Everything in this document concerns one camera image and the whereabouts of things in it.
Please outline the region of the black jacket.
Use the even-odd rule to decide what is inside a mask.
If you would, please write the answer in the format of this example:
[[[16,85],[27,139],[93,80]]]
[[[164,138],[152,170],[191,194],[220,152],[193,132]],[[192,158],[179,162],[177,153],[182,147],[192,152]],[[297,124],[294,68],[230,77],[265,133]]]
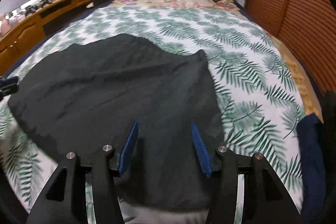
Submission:
[[[201,170],[192,126],[210,154],[224,134],[203,51],[172,54],[127,34],[73,44],[35,65],[8,105],[55,161],[74,151],[88,162],[106,144],[121,152],[137,122],[130,166],[116,179],[119,196],[165,210],[209,207],[213,183]]]

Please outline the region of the wooden desk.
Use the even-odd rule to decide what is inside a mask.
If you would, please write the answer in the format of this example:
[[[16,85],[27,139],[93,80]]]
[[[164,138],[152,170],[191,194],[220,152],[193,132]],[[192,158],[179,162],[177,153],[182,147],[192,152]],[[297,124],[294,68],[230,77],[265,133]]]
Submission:
[[[18,23],[1,38],[1,75],[31,50],[38,42],[47,37],[43,27],[56,18],[78,7],[85,7],[92,0],[57,0],[39,9]]]

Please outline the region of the navy bed sheet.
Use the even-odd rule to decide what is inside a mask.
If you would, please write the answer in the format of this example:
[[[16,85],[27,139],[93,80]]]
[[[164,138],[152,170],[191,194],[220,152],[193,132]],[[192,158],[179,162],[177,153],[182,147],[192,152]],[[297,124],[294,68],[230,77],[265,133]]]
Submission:
[[[303,182],[303,223],[311,223],[319,215],[326,196],[325,167],[316,129],[319,124],[313,113],[299,121],[296,128]]]

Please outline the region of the palm leaf bedspread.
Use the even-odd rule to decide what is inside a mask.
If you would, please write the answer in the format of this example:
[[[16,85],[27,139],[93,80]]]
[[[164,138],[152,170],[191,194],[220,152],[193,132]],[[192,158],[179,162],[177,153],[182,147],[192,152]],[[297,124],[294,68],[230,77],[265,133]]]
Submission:
[[[104,7],[51,36],[9,77],[19,77],[20,84],[50,54],[121,34],[144,38],[172,54],[188,56],[203,51],[221,112],[224,137],[218,145],[239,155],[263,154],[299,212],[303,186],[294,135],[304,115],[303,103],[276,46],[249,20],[215,9]],[[67,153],[55,161],[20,128],[8,105],[14,94],[1,98],[1,221],[27,223],[35,201]],[[113,180],[123,223],[207,223],[211,204],[198,210],[148,207],[119,196],[116,179],[121,176]],[[215,178],[209,179],[214,191]],[[85,199],[87,223],[96,223],[90,173],[85,178]],[[240,175],[236,213],[241,215],[243,201],[244,177]]]

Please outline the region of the floral orange quilt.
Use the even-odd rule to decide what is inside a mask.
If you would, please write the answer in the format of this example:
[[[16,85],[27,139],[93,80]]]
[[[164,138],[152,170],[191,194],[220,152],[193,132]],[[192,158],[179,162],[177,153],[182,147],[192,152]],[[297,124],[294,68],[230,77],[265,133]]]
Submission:
[[[143,5],[149,7],[168,7],[173,9],[215,9],[228,11],[237,15],[239,18],[247,20],[248,15],[238,3],[233,0],[221,0],[214,2],[212,0],[114,0],[108,3],[109,7],[121,5]],[[298,87],[299,94],[305,107],[307,115],[316,114],[322,121],[321,102],[323,96],[319,95],[319,88],[313,86],[313,79],[309,73],[303,68],[291,53],[291,51],[278,39],[269,32],[264,34],[270,38],[278,51],[284,57],[285,63],[288,65],[290,72],[294,76],[294,82]]]

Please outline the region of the wooden louvered wardrobe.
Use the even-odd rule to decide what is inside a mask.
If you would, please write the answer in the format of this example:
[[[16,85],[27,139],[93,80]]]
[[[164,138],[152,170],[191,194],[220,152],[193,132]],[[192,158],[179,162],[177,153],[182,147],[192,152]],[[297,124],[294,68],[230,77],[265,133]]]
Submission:
[[[245,9],[285,44],[321,92],[335,91],[335,9],[329,0],[246,0]]]

